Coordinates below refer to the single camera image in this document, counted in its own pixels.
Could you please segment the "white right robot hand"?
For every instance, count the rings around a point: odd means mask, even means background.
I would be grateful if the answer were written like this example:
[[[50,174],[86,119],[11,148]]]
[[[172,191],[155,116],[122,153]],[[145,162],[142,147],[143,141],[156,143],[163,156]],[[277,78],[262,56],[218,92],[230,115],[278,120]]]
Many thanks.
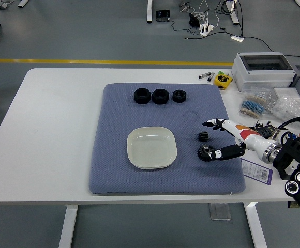
[[[211,119],[202,125],[212,127],[214,130],[226,130],[240,142],[243,142],[248,150],[255,151],[259,159],[265,163],[270,163],[270,152],[278,145],[277,141],[265,139],[253,129],[228,119]]]

